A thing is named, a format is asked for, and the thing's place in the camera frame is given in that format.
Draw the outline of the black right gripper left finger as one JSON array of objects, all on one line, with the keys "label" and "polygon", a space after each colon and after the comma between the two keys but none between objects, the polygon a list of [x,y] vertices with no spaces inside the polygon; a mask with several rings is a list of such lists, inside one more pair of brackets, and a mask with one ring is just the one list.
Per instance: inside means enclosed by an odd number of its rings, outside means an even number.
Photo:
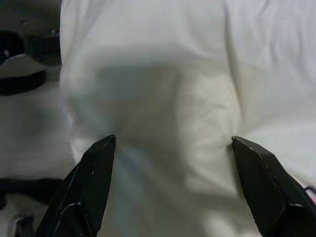
[{"label": "black right gripper left finger", "polygon": [[97,237],[101,229],[116,149],[107,136],[88,148],[62,181],[36,231],[36,237]]}]

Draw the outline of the cream cartoon print duvet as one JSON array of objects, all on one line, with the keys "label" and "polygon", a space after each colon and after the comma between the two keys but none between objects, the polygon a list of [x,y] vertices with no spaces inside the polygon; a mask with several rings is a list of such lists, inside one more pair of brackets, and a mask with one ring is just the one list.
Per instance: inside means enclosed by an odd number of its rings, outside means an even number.
[{"label": "cream cartoon print duvet", "polygon": [[62,0],[60,87],[0,99],[0,177],[115,135],[97,237],[262,237],[241,136],[316,187],[316,0]]}]

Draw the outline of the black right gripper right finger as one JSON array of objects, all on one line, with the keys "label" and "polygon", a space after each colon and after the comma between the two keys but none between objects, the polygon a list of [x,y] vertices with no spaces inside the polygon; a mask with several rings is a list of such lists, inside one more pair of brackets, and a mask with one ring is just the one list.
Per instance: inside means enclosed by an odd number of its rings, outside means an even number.
[{"label": "black right gripper right finger", "polygon": [[262,237],[316,237],[316,187],[303,187],[259,144],[232,137],[240,184]]}]

